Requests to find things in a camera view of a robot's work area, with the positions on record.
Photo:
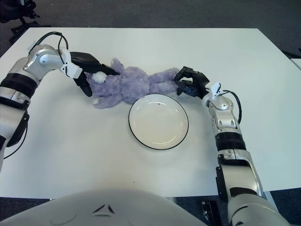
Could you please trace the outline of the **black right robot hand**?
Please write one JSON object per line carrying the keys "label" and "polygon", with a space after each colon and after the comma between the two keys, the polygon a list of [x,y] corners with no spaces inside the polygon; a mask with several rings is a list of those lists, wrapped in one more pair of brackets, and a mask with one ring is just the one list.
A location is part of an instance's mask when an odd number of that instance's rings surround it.
{"label": "black right robot hand", "polygon": [[184,66],[174,77],[174,82],[178,86],[177,95],[184,93],[191,97],[203,97],[209,92],[206,85],[209,83],[208,78],[192,68]]}

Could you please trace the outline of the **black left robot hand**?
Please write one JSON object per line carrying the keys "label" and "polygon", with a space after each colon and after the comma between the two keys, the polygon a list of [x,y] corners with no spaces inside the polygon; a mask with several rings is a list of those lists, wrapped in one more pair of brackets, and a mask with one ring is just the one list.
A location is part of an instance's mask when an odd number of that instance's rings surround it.
{"label": "black left robot hand", "polygon": [[115,71],[105,64],[101,64],[94,56],[89,53],[70,52],[70,54],[71,62],[82,69],[79,77],[73,80],[88,97],[92,96],[92,90],[87,81],[87,76],[85,73],[103,72],[106,75],[119,75],[119,72]]}

